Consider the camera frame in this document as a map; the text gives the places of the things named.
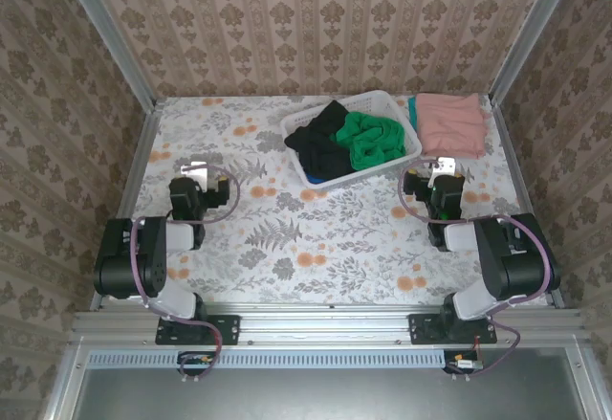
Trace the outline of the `pink folded t-shirt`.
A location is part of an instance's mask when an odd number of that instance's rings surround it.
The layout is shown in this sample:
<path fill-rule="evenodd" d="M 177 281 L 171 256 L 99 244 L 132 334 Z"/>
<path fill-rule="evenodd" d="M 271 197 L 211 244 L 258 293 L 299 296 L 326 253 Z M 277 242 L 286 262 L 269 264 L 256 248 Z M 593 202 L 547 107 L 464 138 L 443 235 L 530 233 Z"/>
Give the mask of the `pink folded t-shirt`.
<path fill-rule="evenodd" d="M 415 97 L 415 108 L 425 156 L 479 159 L 485 155 L 488 117 L 477 94 L 421 93 Z"/>

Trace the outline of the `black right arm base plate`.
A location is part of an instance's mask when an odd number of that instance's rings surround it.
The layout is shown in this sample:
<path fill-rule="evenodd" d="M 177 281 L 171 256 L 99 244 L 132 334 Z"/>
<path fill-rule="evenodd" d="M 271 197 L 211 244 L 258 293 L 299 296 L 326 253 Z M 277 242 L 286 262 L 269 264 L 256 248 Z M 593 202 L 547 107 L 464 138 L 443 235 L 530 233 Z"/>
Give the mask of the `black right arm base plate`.
<path fill-rule="evenodd" d="M 486 319 L 462 321 L 449 320 L 436 314 L 412 314 L 408 316 L 412 344 L 483 344 L 497 343 L 495 328 Z"/>

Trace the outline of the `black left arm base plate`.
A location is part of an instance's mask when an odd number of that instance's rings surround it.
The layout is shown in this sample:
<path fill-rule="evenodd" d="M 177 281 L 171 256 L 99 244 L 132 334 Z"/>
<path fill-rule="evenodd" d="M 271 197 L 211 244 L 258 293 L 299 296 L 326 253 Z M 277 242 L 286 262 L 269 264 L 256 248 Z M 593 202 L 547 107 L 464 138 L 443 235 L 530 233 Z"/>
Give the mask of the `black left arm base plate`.
<path fill-rule="evenodd" d="M 223 344 L 237 345 L 240 335 L 241 317 L 238 315 L 209 315 L 208 322 L 215 326 Z M 201 325 L 187 325 L 176 321 L 159 319 L 155 337 L 156 345 L 215 345 L 212 331 Z"/>

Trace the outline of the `green t-shirt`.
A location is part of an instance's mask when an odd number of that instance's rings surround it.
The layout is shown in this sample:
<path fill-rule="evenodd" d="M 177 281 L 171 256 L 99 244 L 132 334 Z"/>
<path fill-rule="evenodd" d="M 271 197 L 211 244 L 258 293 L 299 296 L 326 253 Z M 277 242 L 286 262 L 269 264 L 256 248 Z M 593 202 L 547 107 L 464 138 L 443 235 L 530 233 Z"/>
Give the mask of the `green t-shirt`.
<path fill-rule="evenodd" d="M 330 139 L 349 151 L 352 168 L 361 171 L 404 157 L 404 135 L 397 121 L 353 111 Z"/>

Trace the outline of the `white floral tablecloth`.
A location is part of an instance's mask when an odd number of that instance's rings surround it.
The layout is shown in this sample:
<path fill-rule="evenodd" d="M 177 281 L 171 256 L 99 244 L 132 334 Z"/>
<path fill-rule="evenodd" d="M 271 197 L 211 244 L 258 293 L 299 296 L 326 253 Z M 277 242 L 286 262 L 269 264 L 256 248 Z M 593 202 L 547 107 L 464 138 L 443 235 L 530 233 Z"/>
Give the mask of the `white floral tablecloth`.
<path fill-rule="evenodd" d="M 424 206 L 387 171 L 348 186 L 304 185 L 283 143 L 288 115 L 326 96 L 174 98 L 161 107 L 137 215 L 169 211 L 183 165 L 236 176 L 229 205 L 209 213 L 201 249 L 171 254 L 169 277 L 207 301 L 437 305 L 480 276 L 476 252 L 442 253 Z"/>

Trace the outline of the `aluminium table side rail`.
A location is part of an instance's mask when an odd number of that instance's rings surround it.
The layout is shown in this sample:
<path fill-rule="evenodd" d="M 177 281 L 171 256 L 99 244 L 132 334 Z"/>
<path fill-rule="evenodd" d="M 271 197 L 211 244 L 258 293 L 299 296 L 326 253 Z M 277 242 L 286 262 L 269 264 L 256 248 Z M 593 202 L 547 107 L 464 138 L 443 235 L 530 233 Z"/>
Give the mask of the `aluminium table side rail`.
<path fill-rule="evenodd" d="M 520 165 L 517 160 L 512 140 L 503 118 L 502 111 L 499 105 L 494 100 L 491 101 L 491 106 L 492 115 L 495 119 L 496 128 L 500 137 L 500 142 L 503 146 L 506 161 L 508 163 L 508 168 L 513 180 L 518 205 L 522 210 L 534 213 L 534 207 L 531 202 L 527 187 L 525 185 L 525 181 L 521 173 Z"/>
<path fill-rule="evenodd" d="M 142 124 L 142 131 L 135 149 L 132 165 L 125 183 L 117 217 L 131 217 L 134 213 L 142 179 L 155 141 L 160 119 L 167 98 L 158 99 L 154 108 L 148 113 Z"/>

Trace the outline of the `black t-shirt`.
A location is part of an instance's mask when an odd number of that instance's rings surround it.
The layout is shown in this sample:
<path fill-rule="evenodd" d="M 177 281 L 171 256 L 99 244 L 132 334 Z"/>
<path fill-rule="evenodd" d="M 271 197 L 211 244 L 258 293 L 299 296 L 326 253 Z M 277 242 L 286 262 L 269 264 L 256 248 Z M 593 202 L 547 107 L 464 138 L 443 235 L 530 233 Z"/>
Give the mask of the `black t-shirt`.
<path fill-rule="evenodd" d="M 308 177 L 329 181 L 355 171 L 349 149 L 334 141 L 348 113 L 344 106 L 332 100 L 306 126 L 298 127 L 284 140 L 296 152 Z"/>

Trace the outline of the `grey metal sheet panel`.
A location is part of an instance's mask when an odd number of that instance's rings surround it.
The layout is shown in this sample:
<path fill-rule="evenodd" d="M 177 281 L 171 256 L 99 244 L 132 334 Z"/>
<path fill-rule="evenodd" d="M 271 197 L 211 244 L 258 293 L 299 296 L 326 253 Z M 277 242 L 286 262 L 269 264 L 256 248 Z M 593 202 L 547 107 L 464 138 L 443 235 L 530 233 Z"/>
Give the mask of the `grey metal sheet panel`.
<path fill-rule="evenodd" d="M 69 351 L 43 420 L 612 420 L 586 348 L 516 351 L 479 377 L 426 368 L 228 368 L 185 382 L 170 368 L 90 366 Z"/>

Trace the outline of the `aluminium front frame rail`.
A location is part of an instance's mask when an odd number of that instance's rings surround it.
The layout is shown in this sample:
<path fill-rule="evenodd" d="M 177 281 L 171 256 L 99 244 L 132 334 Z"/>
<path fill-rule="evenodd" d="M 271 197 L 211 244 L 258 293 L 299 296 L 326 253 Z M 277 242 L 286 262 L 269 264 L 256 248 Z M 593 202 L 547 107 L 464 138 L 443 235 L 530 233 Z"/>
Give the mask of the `aluminium front frame rail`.
<path fill-rule="evenodd" d="M 314 305 L 209 303 L 211 314 L 241 317 L 239 346 L 391 348 L 408 346 L 408 318 L 439 312 L 414 305 Z M 578 310 L 553 306 L 517 306 L 496 320 L 521 334 L 524 347 L 563 347 L 586 343 Z M 75 317 L 69 342 L 91 346 L 151 346 L 158 318 L 134 303 L 105 301 L 97 311 Z"/>

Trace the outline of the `aluminium corner post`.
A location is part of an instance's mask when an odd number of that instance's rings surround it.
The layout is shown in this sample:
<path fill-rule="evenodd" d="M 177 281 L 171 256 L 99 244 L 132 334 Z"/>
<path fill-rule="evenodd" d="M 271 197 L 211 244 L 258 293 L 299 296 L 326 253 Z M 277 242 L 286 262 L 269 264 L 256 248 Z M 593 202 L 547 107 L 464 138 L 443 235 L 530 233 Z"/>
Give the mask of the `aluminium corner post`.
<path fill-rule="evenodd" d="M 118 65 L 145 114 L 154 110 L 157 96 L 145 80 L 137 60 L 132 56 L 120 27 L 103 0 L 79 0 L 90 21 L 96 27 L 111 57 Z"/>
<path fill-rule="evenodd" d="M 534 1 L 492 84 L 489 95 L 493 105 L 499 105 L 510 91 L 529 54 L 550 21 L 559 1 Z"/>

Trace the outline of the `white plastic lattice basket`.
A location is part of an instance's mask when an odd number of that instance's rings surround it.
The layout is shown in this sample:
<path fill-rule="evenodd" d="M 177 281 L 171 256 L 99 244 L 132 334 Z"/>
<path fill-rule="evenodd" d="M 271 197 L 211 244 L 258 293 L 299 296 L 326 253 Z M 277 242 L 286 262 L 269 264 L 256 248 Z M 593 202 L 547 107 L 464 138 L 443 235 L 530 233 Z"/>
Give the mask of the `white plastic lattice basket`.
<path fill-rule="evenodd" d="M 400 159 L 396 159 L 387 162 L 383 165 L 374 166 L 361 171 L 354 171 L 352 173 L 344 173 L 334 179 L 326 179 L 327 181 L 322 184 L 311 184 L 306 178 L 306 174 L 315 176 L 311 171 L 307 171 L 303 164 L 300 162 L 300 155 L 294 148 L 289 148 L 289 154 L 297 175 L 299 176 L 302 184 L 305 187 L 312 187 L 316 189 L 323 188 L 336 188 L 340 186 L 348 185 L 359 179 L 365 179 L 366 177 L 378 175 L 390 171 L 398 166 L 406 165 L 410 160 L 416 159 L 422 152 L 422 145 L 417 137 L 416 131 L 412 128 L 408 116 L 403 108 L 391 98 L 391 96 L 381 90 L 375 90 L 366 92 L 360 95 L 341 99 L 338 102 L 343 108 L 348 111 L 361 112 L 364 114 L 372 115 L 375 117 L 389 118 L 399 122 L 404 128 L 404 146 L 406 154 Z"/>

